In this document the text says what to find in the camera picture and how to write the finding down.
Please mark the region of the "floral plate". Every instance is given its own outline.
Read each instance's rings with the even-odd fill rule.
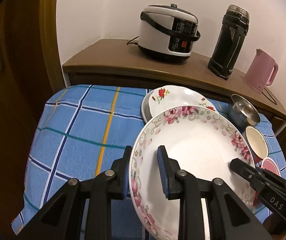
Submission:
[[[152,117],[167,109],[182,105],[199,105],[216,111],[214,105],[200,93],[173,85],[154,89],[148,99],[148,105]]]
[[[178,106],[152,118],[137,137],[129,161],[129,185],[135,211],[157,240],[177,240],[179,200],[163,194],[157,148],[165,145],[169,158],[197,178],[222,178],[248,206],[254,190],[229,170],[229,162],[240,158],[254,167],[248,145],[226,118],[201,106]],[[202,200],[206,239],[210,239],[205,201]]]

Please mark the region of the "cabinet top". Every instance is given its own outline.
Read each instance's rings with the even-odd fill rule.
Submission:
[[[136,45],[126,45],[126,42],[127,40],[99,40],[64,63],[63,71],[151,78],[201,88],[224,96],[237,93],[253,105],[286,120],[286,110],[272,92],[267,89],[277,105],[262,93],[251,89],[243,81],[245,74],[238,69],[234,68],[230,78],[224,80],[207,68],[209,57],[192,52],[185,62],[169,64],[148,58]]]

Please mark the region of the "metal screw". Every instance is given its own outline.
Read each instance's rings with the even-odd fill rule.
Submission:
[[[216,178],[216,179],[214,179],[214,183],[215,183],[216,185],[221,186],[221,185],[223,185],[223,180],[220,179],[220,178]]]
[[[71,185],[71,186],[75,186],[77,184],[77,179],[70,179],[68,181],[68,184]]]
[[[186,171],[184,170],[178,170],[176,173],[178,174],[178,176],[181,176],[181,177],[184,177],[186,175]]]
[[[107,170],[107,171],[105,171],[105,175],[108,176],[108,177],[113,176],[114,173],[115,173],[115,172],[114,172],[113,170]]]

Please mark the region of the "pink electric kettle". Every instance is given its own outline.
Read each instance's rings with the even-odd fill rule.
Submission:
[[[278,69],[279,66],[269,54],[262,49],[256,49],[256,55],[243,80],[253,90],[261,93],[265,86],[272,84]]]

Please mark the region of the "black thermos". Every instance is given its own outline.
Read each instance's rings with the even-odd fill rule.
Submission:
[[[208,68],[227,80],[240,53],[249,29],[250,15],[243,8],[231,4],[223,17],[222,28]]]

